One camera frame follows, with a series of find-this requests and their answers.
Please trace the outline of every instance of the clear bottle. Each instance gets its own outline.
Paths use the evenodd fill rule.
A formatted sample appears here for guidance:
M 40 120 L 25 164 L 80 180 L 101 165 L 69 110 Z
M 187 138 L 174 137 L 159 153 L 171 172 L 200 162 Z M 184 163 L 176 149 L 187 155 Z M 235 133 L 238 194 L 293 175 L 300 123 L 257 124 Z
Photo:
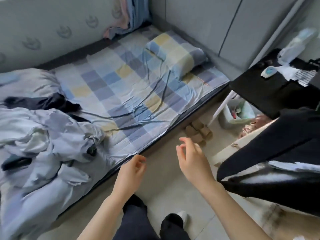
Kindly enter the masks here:
M 278 53 L 278 63 L 288 65 L 293 59 L 300 55 L 306 48 L 306 44 L 314 37 L 317 30 L 315 28 L 305 28 Z

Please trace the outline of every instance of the bed sheet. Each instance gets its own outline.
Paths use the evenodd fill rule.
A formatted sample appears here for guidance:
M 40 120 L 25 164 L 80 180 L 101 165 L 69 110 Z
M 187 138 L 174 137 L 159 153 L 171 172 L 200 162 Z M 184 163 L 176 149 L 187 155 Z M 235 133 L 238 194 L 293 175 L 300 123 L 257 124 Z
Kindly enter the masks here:
M 210 62 L 182 81 L 145 49 L 161 32 L 139 29 L 73 64 L 54 69 L 66 97 L 82 106 L 77 115 L 102 127 L 105 149 L 116 165 L 162 136 L 180 114 L 228 78 Z

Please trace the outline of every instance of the forearm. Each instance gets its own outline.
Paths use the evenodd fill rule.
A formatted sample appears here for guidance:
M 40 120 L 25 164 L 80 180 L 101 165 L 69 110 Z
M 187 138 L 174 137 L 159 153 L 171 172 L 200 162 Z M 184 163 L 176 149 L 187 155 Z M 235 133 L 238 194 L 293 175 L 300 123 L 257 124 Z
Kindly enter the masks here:
M 117 218 L 124 206 L 118 197 L 111 194 L 104 200 L 94 217 L 77 240 L 109 240 L 114 234 Z
M 219 218 L 230 240 L 271 240 L 228 194 L 222 184 L 210 181 L 199 189 Z

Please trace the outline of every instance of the person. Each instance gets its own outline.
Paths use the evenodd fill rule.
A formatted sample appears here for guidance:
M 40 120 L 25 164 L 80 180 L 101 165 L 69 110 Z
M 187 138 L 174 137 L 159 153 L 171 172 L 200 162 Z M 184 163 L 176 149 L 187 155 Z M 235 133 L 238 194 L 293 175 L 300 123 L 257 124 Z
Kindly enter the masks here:
M 230 240 L 271 240 L 214 179 L 200 146 L 190 138 L 181 137 L 180 141 L 183 143 L 176 146 L 176 150 L 181 171 L 214 210 Z M 145 157 L 135 155 L 121 166 L 112 193 L 77 240 L 110 240 L 122 209 L 121 226 L 113 240 L 190 240 L 183 229 L 184 212 L 169 214 L 163 220 L 160 238 L 152 228 L 146 205 L 134 195 L 146 171 L 145 161 Z

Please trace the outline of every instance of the black tabletop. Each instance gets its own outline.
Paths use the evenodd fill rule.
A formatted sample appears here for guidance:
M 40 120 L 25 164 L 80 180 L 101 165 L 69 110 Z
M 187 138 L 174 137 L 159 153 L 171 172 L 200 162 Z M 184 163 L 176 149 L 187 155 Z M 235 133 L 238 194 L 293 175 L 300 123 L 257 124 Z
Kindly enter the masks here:
M 276 119 L 281 109 L 300 107 L 315 109 L 320 101 L 320 91 L 313 86 L 303 87 L 298 81 L 287 81 L 279 72 L 267 79 L 261 76 L 262 71 L 271 63 L 275 67 L 280 66 L 277 62 L 279 51 L 280 49 L 274 49 L 256 65 L 230 82 L 233 91 L 271 119 Z M 306 62 L 296 58 L 290 65 L 303 69 Z

